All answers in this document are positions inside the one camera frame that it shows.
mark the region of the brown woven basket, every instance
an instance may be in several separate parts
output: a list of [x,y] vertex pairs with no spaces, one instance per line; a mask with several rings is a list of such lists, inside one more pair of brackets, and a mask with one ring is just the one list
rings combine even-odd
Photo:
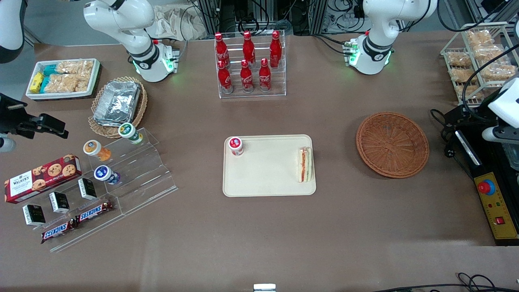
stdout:
[[[135,109],[135,116],[133,117],[133,122],[132,122],[132,124],[135,127],[137,127],[137,125],[142,120],[142,116],[144,115],[144,111],[146,111],[146,105],[148,103],[148,95],[146,93],[146,90],[144,89],[144,86],[142,85],[142,83],[139,80],[137,80],[133,77],[127,77],[127,76],[118,77],[112,81],[121,81],[121,82],[130,81],[130,82],[138,83],[141,86],[141,94],[139,95],[139,104],[137,104],[137,108]],[[95,109],[97,108],[97,106],[99,104],[99,99],[103,95],[105,86],[106,86],[106,84],[103,86],[103,88],[101,88],[101,90],[99,90],[99,92],[95,96],[94,101],[92,102],[92,107],[91,107],[92,113],[95,112]],[[90,125],[90,128],[92,129],[92,131],[94,131],[95,133],[97,133],[101,136],[105,136],[105,137],[112,138],[112,139],[117,139],[117,138],[121,137],[119,135],[119,133],[117,132],[118,127],[101,126],[94,121],[93,116],[88,118],[88,124]]]
[[424,131],[399,113],[380,112],[367,117],[359,126],[356,140],[362,160],[383,176],[413,176],[429,159]]

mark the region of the brown table surface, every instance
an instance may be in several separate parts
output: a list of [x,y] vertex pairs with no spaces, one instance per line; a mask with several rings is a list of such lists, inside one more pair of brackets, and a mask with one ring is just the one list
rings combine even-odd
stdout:
[[[493,246],[472,181],[443,156],[429,109],[448,111],[455,93],[438,59],[448,32],[402,33],[380,73],[365,76],[312,37],[288,38],[288,94],[270,101],[218,98],[213,42],[192,42],[178,74],[144,83],[141,123],[178,191],[58,254],[40,245],[20,208],[0,204],[3,291],[370,291],[456,283],[455,272],[482,273],[518,288],[519,249]],[[138,77],[120,45],[38,45],[37,60],[97,58],[100,84]],[[15,137],[0,156],[8,179],[88,139],[111,142],[87,123],[92,100],[29,102],[28,112],[66,122],[67,140]],[[368,115],[395,111],[426,133],[422,172],[387,179],[370,170],[355,145]],[[222,193],[223,142],[233,135],[308,134],[317,191],[311,196],[228,198]]]

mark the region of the clear acrylic bottle rack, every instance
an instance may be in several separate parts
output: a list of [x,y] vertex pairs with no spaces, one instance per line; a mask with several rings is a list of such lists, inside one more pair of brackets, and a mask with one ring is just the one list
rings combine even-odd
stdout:
[[[47,223],[34,228],[38,233],[35,244],[41,240],[42,232],[110,200],[114,207],[112,210],[84,220],[78,228],[43,243],[49,246],[51,252],[60,252],[178,189],[155,148],[158,144],[157,139],[145,128],[139,129],[139,133],[143,135],[143,141],[137,145],[124,138],[105,145],[104,147],[112,152],[108,161],[101,162],[93,156],[89,156],[88,161],[80,161],[83,170],[80,178],[87,178],[93,182],[97,199],[89,201],[81,197],[78,185],[80,178],[77,178],[16,205],[20,212],[27,204],[38,205],[43,209]],[[118,184],[107,184],[93,177],[93,170],[103,164],[121,174]],[[69,212],[61,214],[52,211],[49,199],[51,192],[66,194]]]
[[260,60],[267,58],[270,64],[270,42],[272,41],[273,30],[258,32],[253,35],[251,40],[256,49],[256,67],[251,68],[254,84],[254,91],[246,93],[241,87],[241,60],[243,60],[243,36],[240,33],[222,33],[224,42],[229,50],[230,59],[230,78],[233,83],[234,91],[230,94],[222,93],[222,87],[218,81],[218,57],[214,52],[215,68],[216,68],[216,84],[218,85],[218,95],[220,98],[232,97],[266,97],[266,96],[285,96],[286,95],[286,37],[285,31],[279,31],[279,41],[281,42],[281,60],[277,68],[270,68],[272,88],[269,92],[260,90]]

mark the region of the foil container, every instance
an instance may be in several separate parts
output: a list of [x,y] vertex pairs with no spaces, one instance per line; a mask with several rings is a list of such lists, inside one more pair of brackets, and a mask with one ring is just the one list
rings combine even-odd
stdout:
[[94,121],[101,126],[109,127],[131,123],[140,94],[141,87],[135,82],[108,82],[95,109]]

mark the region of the red glass bottle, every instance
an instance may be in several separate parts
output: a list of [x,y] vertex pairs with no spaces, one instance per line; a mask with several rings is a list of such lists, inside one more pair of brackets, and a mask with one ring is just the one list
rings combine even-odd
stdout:
[[270,68],[268,67],[267,58],[261,59],[261,68],[259,69],[259,88],[263,92],[270,91]]
[[230,80],[229,71],[225,68],[224,61],[218,61],[218,81],[220,81],[223,94],[229,94],[233,92],[233,84]]
[[227,45],[223,41],[222,34],[217,32],[214,34],[214,39],[216,40],[216,57],[218,58],[218,61],[224,61],[225,67],[230,67],[230,60],[229,60],[229,51],[227,50]]
[[279,41],[279,31],[272,33],[272,42],[270,42],[270,66],[277,68],[281,61],[281,42]]
[[256,67],[256,49],[251,40],[251,32],[243,33],[243,58],[248,62],[250,68]]
[[250,93],[254,91],[254,85],[252,84],[252,72],[249,68],[249,63],[247,60],[241,60],[241,85],[243,86],[243,91]]

